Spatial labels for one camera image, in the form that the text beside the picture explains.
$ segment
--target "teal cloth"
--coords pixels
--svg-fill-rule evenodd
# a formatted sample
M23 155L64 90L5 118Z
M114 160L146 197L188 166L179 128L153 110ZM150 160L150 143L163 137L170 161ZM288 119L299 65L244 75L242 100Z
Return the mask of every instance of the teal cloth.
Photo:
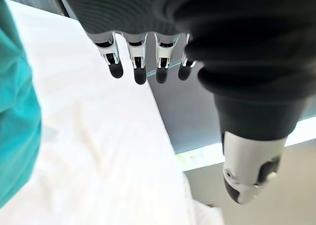
M40 133L32 72L9 9L0 0L0 208L29 180Z

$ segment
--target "white bed sheet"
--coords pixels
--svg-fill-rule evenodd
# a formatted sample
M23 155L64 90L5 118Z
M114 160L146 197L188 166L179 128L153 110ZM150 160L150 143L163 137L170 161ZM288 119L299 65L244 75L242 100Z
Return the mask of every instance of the white bed sheet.
M0 210L0 224L223 224L219 210L192 202L124 39L124 76L114 79L79 22L8 4L33 69L43 138L32 177Z

